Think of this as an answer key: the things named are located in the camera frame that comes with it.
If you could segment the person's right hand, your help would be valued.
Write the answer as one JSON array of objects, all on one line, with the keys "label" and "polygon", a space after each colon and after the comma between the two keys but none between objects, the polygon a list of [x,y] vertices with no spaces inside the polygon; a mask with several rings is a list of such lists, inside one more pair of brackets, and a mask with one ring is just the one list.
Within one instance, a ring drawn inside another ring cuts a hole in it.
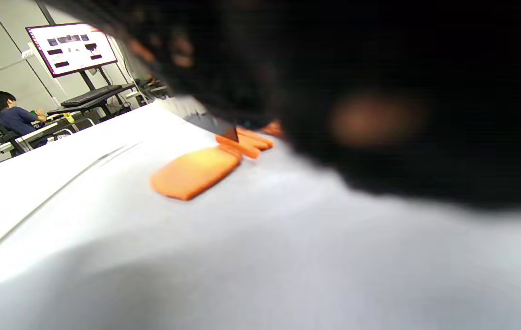
[{"label": "person's right hand", "polygon": [[521,0],[47,0],[374,194],[521,208]]}]

